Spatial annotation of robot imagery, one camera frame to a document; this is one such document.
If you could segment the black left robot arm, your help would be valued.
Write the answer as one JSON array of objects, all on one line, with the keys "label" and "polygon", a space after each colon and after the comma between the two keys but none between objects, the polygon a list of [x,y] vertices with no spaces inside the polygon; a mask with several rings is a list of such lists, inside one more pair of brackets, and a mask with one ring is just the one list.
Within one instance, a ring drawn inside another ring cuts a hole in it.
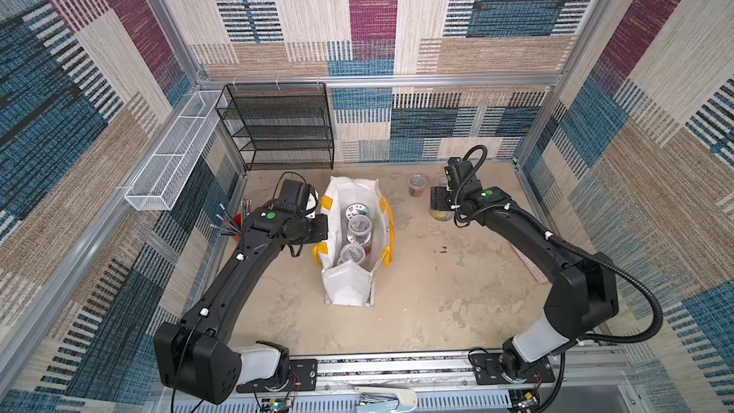
[{"label": "black left robot arm", "polygon": [[201,298],[176,323],[154,335],[161,382],[177,392],[219,405],[238,386],[282,387],[291,377],[289,350],[259,340],[243,351],[229,348],[232,331],[257,282],[284,249],[327,239],[328,217],[313,217],[269,202],[243,218],[240,244]]}]

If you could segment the clear seed jar dark contents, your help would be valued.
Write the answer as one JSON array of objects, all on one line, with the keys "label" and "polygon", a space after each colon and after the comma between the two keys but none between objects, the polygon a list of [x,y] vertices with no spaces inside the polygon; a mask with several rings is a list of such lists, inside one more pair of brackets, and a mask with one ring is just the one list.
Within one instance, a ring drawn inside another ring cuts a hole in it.
[{"label": "clear seed jar dark contents", "polygon": [[371,219],[366,215],[356,215],[349,220],[347,228],[347,241],[350,244],[359,244],[363,247],[370,245],[372,241],[373,225]]}]

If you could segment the clear seed jar purple contents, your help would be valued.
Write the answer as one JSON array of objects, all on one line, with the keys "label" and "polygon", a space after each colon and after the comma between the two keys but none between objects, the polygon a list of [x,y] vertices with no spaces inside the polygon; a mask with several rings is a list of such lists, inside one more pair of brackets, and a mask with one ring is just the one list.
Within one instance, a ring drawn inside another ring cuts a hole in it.
[{"label": "clear seed jar purple contents", "polygon": [[341,265],[347,262],[353,262],[361,265],[366,258],[367,255],[363,246],[357,243],[349,243],[341,249],[336,264]]}]

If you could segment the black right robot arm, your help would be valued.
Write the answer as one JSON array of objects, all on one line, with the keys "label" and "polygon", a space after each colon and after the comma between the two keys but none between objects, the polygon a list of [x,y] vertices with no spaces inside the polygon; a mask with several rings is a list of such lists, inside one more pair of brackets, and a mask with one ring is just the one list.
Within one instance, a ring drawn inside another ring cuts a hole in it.
[{"label": "black right robot arm", "polygon": [[619,312],[617,281],[607,268],[611,259],[595,254],[588,260],[556,246],[559,238],[502,189],[480,189],[455,203],[446,187],[432,187],[430,208],[458,210],[466,223],[476,222],[501,235],[552,284],[540,319],[503,344],[500,363],[508,376],[522,378],[541,359],[575,346]]}]

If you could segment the green label seed jar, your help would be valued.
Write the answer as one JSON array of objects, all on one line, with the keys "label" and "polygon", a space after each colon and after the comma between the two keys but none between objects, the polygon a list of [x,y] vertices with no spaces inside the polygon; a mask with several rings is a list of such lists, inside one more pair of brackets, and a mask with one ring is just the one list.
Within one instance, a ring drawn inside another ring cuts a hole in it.
[{"label": "green label seed jar", "polygon": [[453,219],[454,212],[453,211],[444,211],[444,210],[430,210],[429,211],[431,217],[439,222],[447,222]]}]

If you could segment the white canvas tote bag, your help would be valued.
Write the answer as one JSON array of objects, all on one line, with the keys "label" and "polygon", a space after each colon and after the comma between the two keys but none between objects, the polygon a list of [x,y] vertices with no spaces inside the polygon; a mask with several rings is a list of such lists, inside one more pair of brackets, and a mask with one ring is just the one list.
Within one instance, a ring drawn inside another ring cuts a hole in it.
[{"label": "white canvas tote bag", "polygon": [[[341,249],[349,244],[346,237],[349,220],[345,217],[345,210],[355,203],[369,208],[372,241],[367,246],[367,258],[361,265],[353,262],[338,265],[336,262]],[[372,306],[375,273],[381,265],[391,265],[395,252],[396,224],[378,181],[331,177],[320,198],[317,214],[326,214],[329,222],[328,238],[313,248],[313,260],[321,267],[326,302],[341,306]]]}]

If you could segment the clear plastic seed jar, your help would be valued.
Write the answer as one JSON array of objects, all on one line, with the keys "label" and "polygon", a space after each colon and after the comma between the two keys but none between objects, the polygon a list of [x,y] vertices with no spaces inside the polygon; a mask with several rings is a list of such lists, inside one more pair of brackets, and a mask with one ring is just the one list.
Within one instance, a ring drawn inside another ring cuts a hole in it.
[{"label": "clear plastic seed jar", "polygon": [[424,194],[427,186],[427,179],[424,175],[413,174],[408,178],[408,192],[409,195],[415,198],[419,198]]}]

